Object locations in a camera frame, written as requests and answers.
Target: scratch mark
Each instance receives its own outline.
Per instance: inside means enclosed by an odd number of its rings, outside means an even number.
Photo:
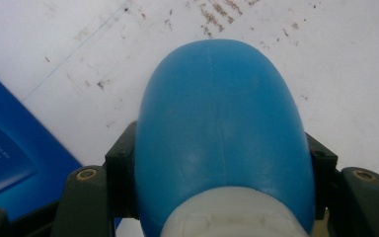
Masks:
[[[93,31],[90,35],[88,35],[88,37],[83,40],[75,49],[73,49],[69,55],[67,55],[59,64],[57,64],[57,66],[52,70],[50,71],[50,73],[48,73],[48,75],[41,79],[38,84],[30,91],[30,93],[23,99],[21,99],[21,102],[24,102],[26,99],[28,99],[39,87],[41,87],[41,85],[48,79],[50,78],[54,72],[56,72],[64,63],[66,63],[72,56],[73,54],[76,53],[76,51],[78,51],[83,45],[85,45],[89,39],[91,39],[96,33],[98,33],[101,29],[104,28],[104,26],[115,16],[117,15],[117,13],[119,11],[122,11],[122,9],[124,8],[124,5],[121,5],[119,6],[104,22],[102,22],[100,24],[100,26],[95,30]]]
[[[45,13],[48,17],[54,18],[57,14],[57,5],[54,3],[43,3],[43,5],[48,9]]]
[[[220,108],[218,108],[218,105],[216,104],[216,109],[218,111],[218,115],[220,115]],[[217,133],[218,133],[218,139],[219,139],[219,146],[220,146],[220,153],[218,154],[221,158],[221,165],[222,165],[222,169],[223,169],[223,175],[225,177],[225,181],[227,183],[227,157],[226,157],[226,153],[224,152],[224,144],[225,144],[225,134],[226,134],[226,130],[225,130],[225,126],[223,124],[223,121],[220,119],[220,118],[215,118],[216,120],[216,123],[217,123]]]
[[[74,81],[73,81],[73,78],[72,78],[72,75],[70,75],[70,73],[66,73],[66,76],[67,76],[67,78],[69,78],[69,80],[70,80],[71,82],[74,82]]]

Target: dark speck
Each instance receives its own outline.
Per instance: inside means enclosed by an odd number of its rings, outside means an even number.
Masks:
[[[293,25],[291,25],[292,28],[294,28],[295,30],[298,30],[298,24],[297,23],[293,23]]]
[[[104,90],[104,82],[100,81],[97,85],[101,88],[101,90]]]
[[[286,36],[286,37],[289,37],[288,32],[287,32],[285,29],[282,29],[282,30],[284,31],[285,36]]]

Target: screw head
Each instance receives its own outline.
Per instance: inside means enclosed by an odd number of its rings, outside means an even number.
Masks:
[[[315,150],[315,151],[313,151],[313,155],[315,155],[317,157],[324,157],[324,156],[326,156],[326,153],[324,151]]]
[[[94,169],[85,169],[85,170],[80,171],[76,175],[76,179],[80,180],[80,181],[84,181],[84,180],[92,179],[96,175],[97,175],[97,170],[94,170]]]
[[[376,180],[375,176],[373,176],[372,174],[365,172],[365,171],[354,170],[352,173],[353,173],[353,175],[355,175],[356,178],[358,178],[362,181],[370,182],[370,181]]]

